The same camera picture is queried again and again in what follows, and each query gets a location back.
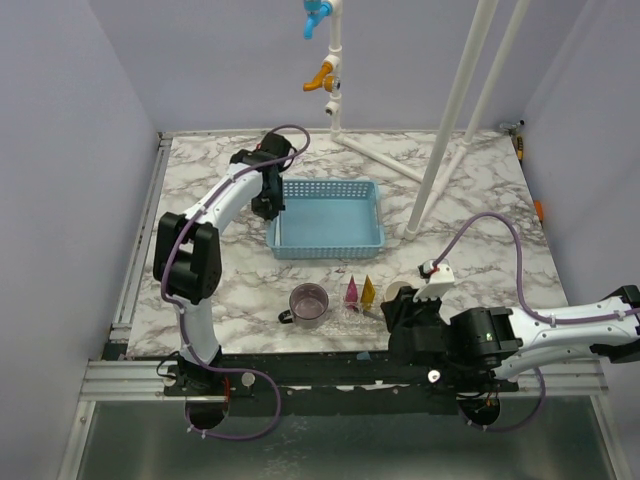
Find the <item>blue valve handle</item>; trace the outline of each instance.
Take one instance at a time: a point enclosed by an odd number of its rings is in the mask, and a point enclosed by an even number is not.
[[[305,0],[304,7],[309,12],[307,14],[307,23],[304,26],[304,38],[309,40],[313,37],[313,29],[320,25],[324,17],[331,15],[333,7],[329,2],[319,2],[317,0]]]

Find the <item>mug handle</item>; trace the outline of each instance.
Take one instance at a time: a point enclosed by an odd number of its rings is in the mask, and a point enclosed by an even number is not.
[[[287,323],[293,323],[293,315],[291,315],[291,310],[285,310],[280,315],[278,315],[278,320],[283,325]]]

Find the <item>gray floor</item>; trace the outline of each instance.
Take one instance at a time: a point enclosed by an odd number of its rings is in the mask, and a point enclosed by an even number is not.
[[[504,400],[501,422],[535,401]],[[423,414],[285,417],[267,437],[244,443],[187,434],[180,403],[98,406],[83,480],[612,478],[589,398],[552,398],[529,427],[488,434],[458,417]],[[248,433],[266,419],[229,419]]]

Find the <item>pink object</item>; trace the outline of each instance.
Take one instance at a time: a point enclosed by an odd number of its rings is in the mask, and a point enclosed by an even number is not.
[[[347,305],[347,308],[352,310],[356,309],[358,303],[358,287],[356,286],[356,281],[353,279],[353,275],[351,275],[351,280],[349,280],[349,285],[347,286],[344,303]]]

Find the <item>mug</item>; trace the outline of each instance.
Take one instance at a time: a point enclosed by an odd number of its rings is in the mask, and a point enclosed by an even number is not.
[[[280,323],[295,323],[303,328],[316,328],[325,320],[329,295],[315,283],[303,283],[289,296],[289,310],[278,315]]]

